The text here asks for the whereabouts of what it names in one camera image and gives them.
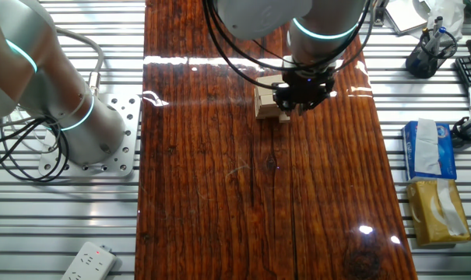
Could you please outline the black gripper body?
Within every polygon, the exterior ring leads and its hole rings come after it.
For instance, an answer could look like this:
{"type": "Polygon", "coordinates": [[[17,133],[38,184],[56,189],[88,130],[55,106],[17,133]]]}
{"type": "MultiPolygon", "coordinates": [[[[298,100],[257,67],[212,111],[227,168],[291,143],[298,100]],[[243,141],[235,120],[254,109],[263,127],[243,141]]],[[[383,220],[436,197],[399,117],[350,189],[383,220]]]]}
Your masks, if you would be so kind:
{"type": "Polygon", "coordinates": [[[324,72],[295,71],[284,72],[283,81],[291,87],[317,86],[322,87],[326,92],[330,92],[335,85],[332,69],[328,68],[324,72]]]}

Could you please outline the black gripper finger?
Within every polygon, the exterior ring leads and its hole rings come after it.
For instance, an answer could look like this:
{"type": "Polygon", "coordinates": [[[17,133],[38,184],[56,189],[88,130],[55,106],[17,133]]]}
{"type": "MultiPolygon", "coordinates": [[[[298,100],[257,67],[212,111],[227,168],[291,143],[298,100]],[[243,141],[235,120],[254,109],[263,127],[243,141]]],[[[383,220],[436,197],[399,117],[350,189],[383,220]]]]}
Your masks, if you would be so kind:
{"type": "Polygon", "coordinates": [[[284,112],[290,112],[297,106],[295,100],[296,89],[294,87],[278,87],[273,90],[273,100],[278,108],[284,112]]]}
{"type": "Polygon", "coordinates": [[[298,114],[303,115],[308,110],[313,110],[321,102],[331,95],[335,83],[322,83],[313,86],[306,86],[298,97],[298,114]]]}

